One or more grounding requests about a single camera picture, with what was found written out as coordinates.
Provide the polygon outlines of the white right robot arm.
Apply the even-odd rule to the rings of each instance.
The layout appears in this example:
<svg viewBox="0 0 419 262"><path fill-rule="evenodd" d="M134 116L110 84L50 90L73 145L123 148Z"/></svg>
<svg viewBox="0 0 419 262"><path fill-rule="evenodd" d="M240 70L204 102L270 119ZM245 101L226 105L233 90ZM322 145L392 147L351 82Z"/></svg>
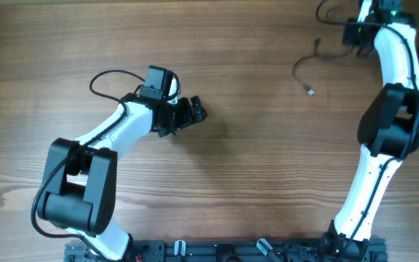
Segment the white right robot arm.
<svg viewBox="0 0 419 262"><path fill-rule="evenodd" d="M417 23L400 1L360 1L359 16L343 24L343 43L378 53L383 88L364 113L361 155L340 212L319 241L319 261L381 261L384 244L371 240L386 188L419 146Z"/></svg>

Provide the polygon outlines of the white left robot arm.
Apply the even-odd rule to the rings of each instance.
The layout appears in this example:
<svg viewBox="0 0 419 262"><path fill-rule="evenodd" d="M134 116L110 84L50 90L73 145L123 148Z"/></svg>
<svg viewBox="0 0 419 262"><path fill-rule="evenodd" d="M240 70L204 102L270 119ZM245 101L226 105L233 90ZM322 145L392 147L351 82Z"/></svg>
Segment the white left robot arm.
<svg viewBox="0 0 419 262"><path fill-rule="evenodd" d="M180 96L176 73L151 65L133 92L94 130L49 147L31 208L32 227L52 239L79 239L97 261L142 261L134 239L114 220L119 160L143 136L163 138L203 122L199 97Z"/></svg>

